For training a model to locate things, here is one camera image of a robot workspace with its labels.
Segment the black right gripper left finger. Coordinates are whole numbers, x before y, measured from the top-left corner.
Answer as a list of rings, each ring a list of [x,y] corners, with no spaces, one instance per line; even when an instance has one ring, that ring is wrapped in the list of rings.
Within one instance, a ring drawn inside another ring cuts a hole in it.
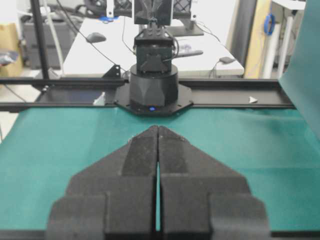
[[[158,127],[73,175],[52,205],[49,240],[149,240],[155,232]]]

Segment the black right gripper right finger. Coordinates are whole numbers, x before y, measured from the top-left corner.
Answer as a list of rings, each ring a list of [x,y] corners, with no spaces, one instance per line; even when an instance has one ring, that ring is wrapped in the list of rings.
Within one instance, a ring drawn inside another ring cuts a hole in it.
[[[247,179],[167,127],[158,130],[166,240],[268,240],[264,203]]]

